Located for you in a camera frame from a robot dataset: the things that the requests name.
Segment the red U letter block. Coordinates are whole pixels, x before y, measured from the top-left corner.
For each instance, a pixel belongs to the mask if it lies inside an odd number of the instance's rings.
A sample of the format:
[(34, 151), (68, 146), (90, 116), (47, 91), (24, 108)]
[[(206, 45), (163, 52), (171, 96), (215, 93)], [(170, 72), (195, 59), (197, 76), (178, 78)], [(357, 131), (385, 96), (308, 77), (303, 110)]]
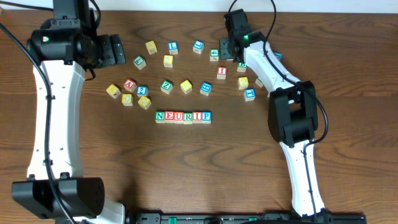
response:
[(184, 120), (184, 112), (175, 111), (174, 112), (174, 123), (175, 124), (183, 124), (183, 120)]

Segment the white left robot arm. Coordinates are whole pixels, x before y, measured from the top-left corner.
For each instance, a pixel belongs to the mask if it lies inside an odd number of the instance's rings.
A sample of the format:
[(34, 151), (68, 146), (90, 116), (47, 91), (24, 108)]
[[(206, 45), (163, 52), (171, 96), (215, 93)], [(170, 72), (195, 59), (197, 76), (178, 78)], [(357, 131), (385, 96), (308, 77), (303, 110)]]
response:
[(88, 71), (124, 63), (117, 35), (98, 35), (97, 19), (62, 16), (33, 31), (22, 47), (37, 87), (35, 143), (27, 178), (13, 199), (56, 223), (131, 223), (123, 204), (107, 198), (99, 177), (85, 177), (80, 158), (80, 98)]

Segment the blue P letter block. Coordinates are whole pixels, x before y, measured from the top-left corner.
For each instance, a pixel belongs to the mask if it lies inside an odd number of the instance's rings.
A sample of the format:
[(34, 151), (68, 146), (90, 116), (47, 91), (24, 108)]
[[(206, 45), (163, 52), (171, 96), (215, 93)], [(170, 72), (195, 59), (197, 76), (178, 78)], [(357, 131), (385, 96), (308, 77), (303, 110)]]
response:
[(202, 123), (203, 124), (210, 124), (212, 121), (212, 112), (211, 111), (203, 111), (201, 114)]

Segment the green N letter block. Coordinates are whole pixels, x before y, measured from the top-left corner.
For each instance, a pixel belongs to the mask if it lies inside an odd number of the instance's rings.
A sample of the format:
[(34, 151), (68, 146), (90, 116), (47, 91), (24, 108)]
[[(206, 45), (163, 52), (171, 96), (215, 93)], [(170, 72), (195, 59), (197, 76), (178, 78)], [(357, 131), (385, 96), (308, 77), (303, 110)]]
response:
[(156, 123), (165, 123), (165, 112), (164, 111), (156, 111), (155, 112), (155, 122)]

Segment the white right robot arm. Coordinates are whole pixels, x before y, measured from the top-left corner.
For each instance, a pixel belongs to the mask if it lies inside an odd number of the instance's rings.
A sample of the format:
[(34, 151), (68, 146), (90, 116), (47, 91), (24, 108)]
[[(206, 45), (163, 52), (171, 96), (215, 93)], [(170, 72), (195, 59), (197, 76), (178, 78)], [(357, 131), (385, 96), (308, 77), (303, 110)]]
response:
[(221, 48), (222, 55), (245, 63), (268, 91), (268, 127), (287, 160), (292, 208), (300, 218), (316, 219), (325, 205), (318, 189), (313, 155), (321, 109), (313, 83), (301, 82), (293, 76), (259, 31), (230, 31)]

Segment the green R letter block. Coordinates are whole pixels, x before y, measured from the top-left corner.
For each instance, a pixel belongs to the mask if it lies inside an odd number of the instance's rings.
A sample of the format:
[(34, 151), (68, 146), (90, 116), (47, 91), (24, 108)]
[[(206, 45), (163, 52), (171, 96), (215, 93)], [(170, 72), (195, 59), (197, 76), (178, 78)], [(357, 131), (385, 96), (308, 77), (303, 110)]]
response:
[(193, 113), (192, 112), (184, 112), (183, 113), (183, 124), (192, 124), (193, 123)]

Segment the red E letter block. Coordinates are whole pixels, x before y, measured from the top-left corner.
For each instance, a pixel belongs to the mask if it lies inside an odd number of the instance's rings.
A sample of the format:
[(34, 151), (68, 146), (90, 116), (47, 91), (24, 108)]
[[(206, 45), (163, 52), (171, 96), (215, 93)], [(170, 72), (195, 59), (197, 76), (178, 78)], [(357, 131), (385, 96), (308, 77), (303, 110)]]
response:
[(174, 123), (174, 112), (173, 111), (165, 112), (165, 123)]

